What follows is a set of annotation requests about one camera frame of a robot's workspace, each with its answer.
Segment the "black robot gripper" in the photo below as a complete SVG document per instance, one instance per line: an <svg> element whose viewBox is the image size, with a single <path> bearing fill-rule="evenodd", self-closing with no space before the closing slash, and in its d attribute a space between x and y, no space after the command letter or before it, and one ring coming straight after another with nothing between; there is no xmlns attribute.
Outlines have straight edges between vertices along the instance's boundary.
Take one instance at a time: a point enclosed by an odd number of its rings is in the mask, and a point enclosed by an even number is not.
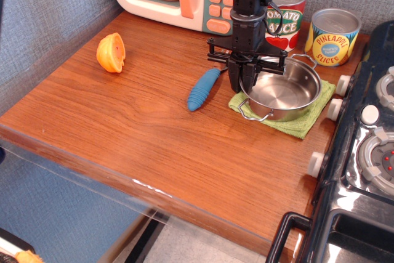
<svg viewBox="0 0 394 263"><path fill-rule="evenodd" d="M231 88L235 93L250 92L260 71L282 75L287 52L265 39L267 21L264 16L232 14L233 33L209 38L208 59L227 63Z"/></svg>

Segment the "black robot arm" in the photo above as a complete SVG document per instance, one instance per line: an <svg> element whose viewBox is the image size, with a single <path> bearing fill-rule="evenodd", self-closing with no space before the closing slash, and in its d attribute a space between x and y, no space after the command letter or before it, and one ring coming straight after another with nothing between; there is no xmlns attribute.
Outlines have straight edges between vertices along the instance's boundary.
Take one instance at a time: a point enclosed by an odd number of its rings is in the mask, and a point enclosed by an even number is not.
<svg viewBox="0 0 394 263"><path fill-rule="evenodd" d="M273 0L233 0L232 35L207 40L209 60L226 64L236 93L250 91L262 71L284 74L287 51L265 39L268 7L281 12Z"/></svg>

